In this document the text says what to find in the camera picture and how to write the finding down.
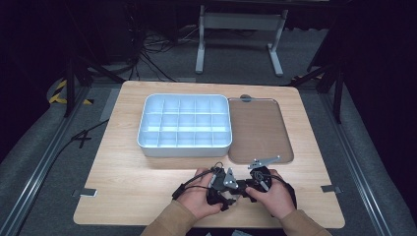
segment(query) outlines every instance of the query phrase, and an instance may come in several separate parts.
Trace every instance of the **white organizer tray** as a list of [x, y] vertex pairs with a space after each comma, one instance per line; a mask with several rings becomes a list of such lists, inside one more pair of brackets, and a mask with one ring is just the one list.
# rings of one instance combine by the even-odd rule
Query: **white organizer tray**
[[225, 96], [157, 93], [147, 97], [138, 133], [146, 156], [224, 156], [231, 143]]

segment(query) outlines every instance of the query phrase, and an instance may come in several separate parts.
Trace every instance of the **wooden table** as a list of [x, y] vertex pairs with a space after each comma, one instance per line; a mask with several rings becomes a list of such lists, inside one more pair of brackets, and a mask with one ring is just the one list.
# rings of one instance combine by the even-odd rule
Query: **wooden table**
[[[148, 225], [170, 203], [172, 193], [194, 176], [198, 167], [218, 161], [233, 168], [236, 179], [250, 178], [247, 165], [225, 157], [146, 157], [137, 143], [145, 99], [152, 93], [249, 94], [278, 101], [294, 151], [294, 160], [272, 164], [295, 189], [298, 208], [326, 228], [341, 228], [344, 218], [330, 185], [323, 158], [296, 88], [126, 82], [113, 109], [91, 168], [86, 188], [95, 197], [81, 197], [74, 220], [78, 224]], [[200, 220], [196, 227], [273, 228], [276, 220], [259, 203], [240, 198], [237, 206]]]

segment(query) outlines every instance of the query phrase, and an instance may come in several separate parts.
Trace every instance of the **brown sleeve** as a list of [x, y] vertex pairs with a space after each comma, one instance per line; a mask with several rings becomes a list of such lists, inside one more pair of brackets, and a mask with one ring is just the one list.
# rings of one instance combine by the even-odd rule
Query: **brown sleeve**
[[280, 220], [288, 236], [325, 236], [331, 235], [322, 226], [311, 219], [303, 210], [297, 209]]
[[172, 201], [141, 236], [184, 236], [196, 222], [196, 217], [188, 209]]

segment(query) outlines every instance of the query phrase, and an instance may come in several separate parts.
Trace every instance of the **transparent lid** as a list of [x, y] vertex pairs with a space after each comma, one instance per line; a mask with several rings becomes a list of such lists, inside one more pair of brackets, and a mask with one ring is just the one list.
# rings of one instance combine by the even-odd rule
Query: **transparent lid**
[[229, 158], [238, 164], [280, 156], [278, 163], [293, 160], [294, 153], [278, 102], [271, 98], [229, 98], [233, 142]]

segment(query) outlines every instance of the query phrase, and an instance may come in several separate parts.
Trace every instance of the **metal bracket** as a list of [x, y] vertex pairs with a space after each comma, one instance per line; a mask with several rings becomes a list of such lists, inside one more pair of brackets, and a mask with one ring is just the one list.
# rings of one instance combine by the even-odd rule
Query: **metal bracket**
[[74, 198], [79, 198], [79, 197], [95, 197], [97, 195], [97, 189], [86, 189], [83, 188], [81, 190], [74, 190], [72, 196]]
[[231, 189], [237, 189], [239, 187], [233, 175], [232, 168], [227, 169], [227, 174], [226, 177], [224, 177], [223, 185]]
[[333, 185], [322, 186], [322, 191], [323, 193], [328, 193], [328, 192], [335, 192], [336, 194], [343, 193], [343, 191], [339, 187], [333, 186]]
[[259, 167], [263, 167], [263, 166], [268, 166], [269, 164], [272, 164], [274, 162], [277, 162], [281, 159], [280, 156], [276, 156], [273, 158], [267, 158], [267, 159], [254, 159], [254, 161], [252, 161], [252, 163], [248, 166], [248, 169], [255, 169], [255, 168], [259, 168]]

